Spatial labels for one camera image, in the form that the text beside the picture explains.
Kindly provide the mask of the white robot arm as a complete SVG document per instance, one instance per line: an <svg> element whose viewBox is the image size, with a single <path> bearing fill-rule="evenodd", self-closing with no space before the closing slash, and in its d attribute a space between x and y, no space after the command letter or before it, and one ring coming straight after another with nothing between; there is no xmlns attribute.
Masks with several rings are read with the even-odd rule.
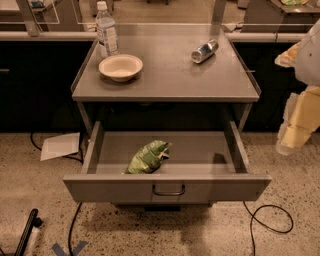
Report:
<svg viewBox="0 0 320 256"><path fill-rule="evenodd" d="M290 155L320 127L320 20L300 42L278 55L275 64L293 67L296 79L307 85L300 94L290 94L277 135L277 152Z"/></svg>

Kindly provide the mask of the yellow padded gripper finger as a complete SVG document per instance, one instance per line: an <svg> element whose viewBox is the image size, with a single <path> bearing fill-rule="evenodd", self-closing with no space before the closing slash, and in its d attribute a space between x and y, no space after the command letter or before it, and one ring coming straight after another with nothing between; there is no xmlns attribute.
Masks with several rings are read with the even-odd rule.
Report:
<svg viewBox="0 0 320 256"><path fill-rule="evenodd" d="M300 94L292 93L285 106L276 150L290 155L304 146L320 127L320 87L308 86Z"/></svg>
<svg viewBox="0 0 320 256"><path fill-rule="evenodd" d="M293 46L291 46L289 49L278 55L274 63L278 66L285 68L295 67L299 46L300 43L296 43Z"/></svg>

